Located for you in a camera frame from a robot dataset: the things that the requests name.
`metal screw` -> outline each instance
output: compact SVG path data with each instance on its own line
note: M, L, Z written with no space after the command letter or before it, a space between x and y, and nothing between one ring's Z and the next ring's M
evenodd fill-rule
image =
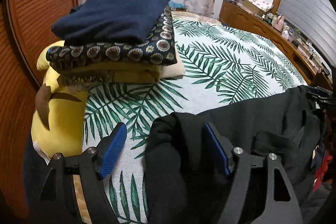
M59 160L60 158L62 157L62 154L61 153L56 153L55 155L53 155L53 159L54 160Z
M233 151L234 151L236 154L238 154L238 155L240 155L240 154L243 153L243 150L242 150L240 147L235 147L235 148L233 149Z
M276 160L278 157L274 153L268 155L271 160Z
M89 147L88 149L87 149L87 152L89 153L89 154L94 154L95 152L96 152L96 148L95 147Z

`wooden dresser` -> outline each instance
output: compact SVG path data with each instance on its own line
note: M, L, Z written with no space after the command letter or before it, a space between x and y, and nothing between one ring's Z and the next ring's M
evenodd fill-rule
M293 63L308 85L320 86L331 90L328 79L309 63L302 53L272 26L249 14L237 5L223 1L219 20L230 27L255 33L271 40Z

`navy blue folded garment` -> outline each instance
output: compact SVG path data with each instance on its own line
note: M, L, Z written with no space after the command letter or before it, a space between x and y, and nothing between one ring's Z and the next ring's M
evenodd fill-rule
M143 43L170 0L86 0L51 30L65 46Z

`leaf print bed sheet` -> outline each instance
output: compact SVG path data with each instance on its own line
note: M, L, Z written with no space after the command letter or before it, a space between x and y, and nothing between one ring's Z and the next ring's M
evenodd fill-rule
M83 151L118 122L127 125L125 146L104 180L120 223L147 223L143 155L155 118L174 111L196 114L305 85L293 64L264 37L191 17L179 16L173 24L184 78L155 85L101 84L88 94Z

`wooden wardrobe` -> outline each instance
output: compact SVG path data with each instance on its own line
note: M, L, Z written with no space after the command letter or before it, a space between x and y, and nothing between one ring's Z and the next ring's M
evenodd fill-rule
M43 81L40 52L59 40L52 24L78 0L2 0L0 4L0 189L14 214L26 218L22 163L35 94Z

